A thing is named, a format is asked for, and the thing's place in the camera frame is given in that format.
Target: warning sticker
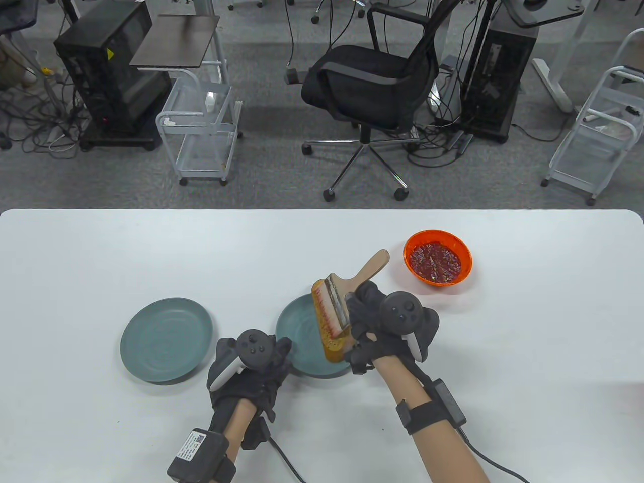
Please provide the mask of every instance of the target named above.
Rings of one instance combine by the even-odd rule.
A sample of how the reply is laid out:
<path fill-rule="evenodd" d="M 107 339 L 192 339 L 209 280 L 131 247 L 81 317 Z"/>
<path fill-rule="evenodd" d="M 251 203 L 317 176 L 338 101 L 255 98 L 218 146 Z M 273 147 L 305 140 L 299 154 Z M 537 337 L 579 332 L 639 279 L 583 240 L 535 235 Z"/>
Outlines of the warning sticker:
<path fill-rule="evenodd" d="M 177 458 L 182 460 L 192 461 L 194 455 L 199 450 L 199 447 L 204 442 L 205 434 L 198 433 L 197 431 L 191 431 L 188 439 L 185 440 L 184 445 L 181 447 L 179 452 L 176 454 Z"/>

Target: black device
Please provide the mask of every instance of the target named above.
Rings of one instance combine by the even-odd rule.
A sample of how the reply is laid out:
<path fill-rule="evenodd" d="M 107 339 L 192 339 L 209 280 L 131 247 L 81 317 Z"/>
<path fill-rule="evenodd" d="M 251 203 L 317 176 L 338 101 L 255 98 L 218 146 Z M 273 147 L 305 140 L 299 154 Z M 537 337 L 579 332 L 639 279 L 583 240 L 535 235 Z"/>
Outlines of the black device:
<path fill-rule="evenodd" d="M 167 73 L 129 65 L 151 27 L 145 2 L 102 0 L 54 41 L 90 112 L 90 131 L 136 135 L 167 97 Z"/>
<path fill-rule="evenodd" d="M 538 34 L 539 27 L 519 27 L 500 6 L 462 99 L 461 120 L 468 133 L 507 141 L 521 76 Z"/>
<path fill-rule="evenodd" d="M 180 483 L 230 483 L 236 469 L 227 458 L 229 442 L 220 433 L 193 429 L 167 469 L 167 475 Z"/>

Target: vr controller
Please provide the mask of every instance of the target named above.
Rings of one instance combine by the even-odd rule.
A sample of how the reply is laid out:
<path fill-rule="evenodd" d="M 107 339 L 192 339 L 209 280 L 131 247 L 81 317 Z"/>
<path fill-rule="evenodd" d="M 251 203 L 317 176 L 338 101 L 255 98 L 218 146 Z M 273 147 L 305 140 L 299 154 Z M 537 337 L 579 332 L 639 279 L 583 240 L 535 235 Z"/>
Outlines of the vr controller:
<path fill-rule="evenodd" d="M 423 307 L 409 292 L 393 292 L 380 304 L 382 329 L 407 342 L 417 362 L 427 359 L 431 342 L 439 329 L 439 315 Z"/>
<path fill-rule="evenodd" d="M 235 339 L 219 339 L 215 362 L 210 367 L 208 380 L 211 392 L 217 391 L 232 376 L 244 369 L 261 370 L 270 362 L 275 349 L 275 336 L 268 336 L 255 328 L 245 330 Z"/>

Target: chair base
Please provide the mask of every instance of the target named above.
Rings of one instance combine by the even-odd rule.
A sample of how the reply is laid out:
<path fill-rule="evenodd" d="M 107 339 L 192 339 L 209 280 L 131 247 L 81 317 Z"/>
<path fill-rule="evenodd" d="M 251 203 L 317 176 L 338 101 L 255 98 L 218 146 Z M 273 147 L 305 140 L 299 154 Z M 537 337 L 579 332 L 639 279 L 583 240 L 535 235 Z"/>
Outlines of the chair base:
<path fill-rule="evenodd" d="M 387 139 L 387 140 L 376 140 L 371 141 L 368 139 L 362 140 L 309 140 L 302 144 L 302 153 L 304 155 L 310 155 L 313 153 L 312 146 L 356 146 L 356 149 L 346 163 L 340 174 L 337 176 L 336 180 L 333 181 L 333 184 L 325 189 L 323 196 L 325 201 L 331 202 L 336 199 L 336 187 L 342 181 L 342 178 L 345 177 L 346 172 L 349 170 L 351 165 L 356 159 L 361 155 L 372 155 L 376 160 L 384 166 L 384 168 L 389 172 L 389 174 L 396 180 L 400 185 L 398 189 L 393 194 L 393 197 L 397 201 L 403 201 L 409 196 L 409 187 L 407 183 L 396 173 L 396 171 L 389 165 L 387 161 L 375 150 L 376 147 L 388 147 L 388 146 L 401 146 L 403 144 L 418 143 L 419 139 L 417 137 L 412 137 L 409 139 Z"/>

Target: wrist strap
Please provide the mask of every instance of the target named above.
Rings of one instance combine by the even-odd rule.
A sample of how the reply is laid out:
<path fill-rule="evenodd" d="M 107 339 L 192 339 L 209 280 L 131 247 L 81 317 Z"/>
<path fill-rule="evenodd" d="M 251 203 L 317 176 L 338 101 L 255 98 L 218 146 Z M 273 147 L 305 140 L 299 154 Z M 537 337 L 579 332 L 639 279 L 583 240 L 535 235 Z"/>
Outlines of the wrist strap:
<path fill-rule="evenodd" d="M 426 402 L 416 406 L 414 409 L 409 409 L 407 402 L 403 399 L 396 406 L 396 412 L 401 418 L 402 425 L 410 435 L 436 422 L 449 419 L 447 411 L 437 401 Z"/>

